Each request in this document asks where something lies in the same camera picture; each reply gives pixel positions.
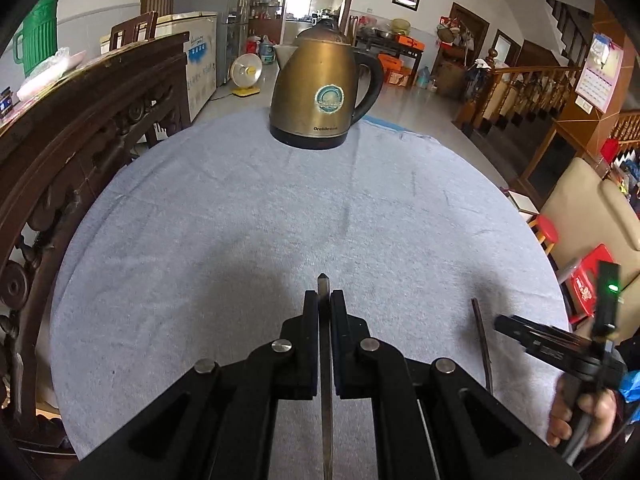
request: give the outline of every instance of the hand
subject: hand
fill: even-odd
[[[549,428],[546,430],[546,442],[551,447],[560,444],[560,440],[571,438],[572,410],[564,402],[562,391],[564,376],[560,376],[556,383],[556,396],[549,413]],[[613,428],[616,420],[616,396],[611,390],[605,390],[596,400],[596,394],[583,394],[578,398],[578,407],[593,416],[589,436],[584,447],[597,446],[604,441]]]

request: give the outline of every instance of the orange box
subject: orange box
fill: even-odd
[[[390,70],[386,76],[386,82],[390,85],[407,86],[411,69],[402,67],[400,70]]]
[[[408,36],[402,36],[401,34],[398,35],[398,43],[417,48],[418,50],[424,50],[423,42],[414,40],[414,38],[409,38]]]
[[[400,70],[402,68],[402,61],[397,57],[390,56],[389,54],[378,54],[378,59],[382,63],[382,68],[386,70]]]

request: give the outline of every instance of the green plastic jug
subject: green plastic jug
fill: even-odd
[[[24,68],[24,76],[58,50],[58,0],[40,0],[22,22],[14,36],[14,61]],[[18,38],[22,37],[22,57],[18,56]]]

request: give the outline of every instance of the round stool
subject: round stool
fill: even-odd
[[[536,238],[543,247],[546,241],[545,254],[549,254],[554,245],[558,243],[558,231],[556,231],[552,221],[544,215],[537,215],[533,220],[529,221],[528,225],[532,229],[536,228],[538,231]]]

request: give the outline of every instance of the black handle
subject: black handle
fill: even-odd
[[[369,69],[371,80],[369,81],[367,93],[364,94],[362,101],[360,101],[360,104],[356,106],[353,111],[351,124],[357,123],[373,106],[373,103],[376,102],[376,99],[382,90],[382,83],[385,81],[385,72],[382,70],[382,63],[380,63],[380,60],[377,57],[370,56],[369,54],[365,54],[364,52],[357,50],[354,51],[353,55],[355,56],[357,67],[364,65]]]
[[[584,443],[589,436],[589,427],[591,426],[592,416],[578,408],[577,400],[582,394],[589,394],[595,391],[593,383],[585,383],[576,377],[566,374],[564,376],[564,402],[572,410],[571,421],[571,438],[569,440],[561,440],[556,447],[556,451],[569,465],[573,465],[575,459],[584,447]]]

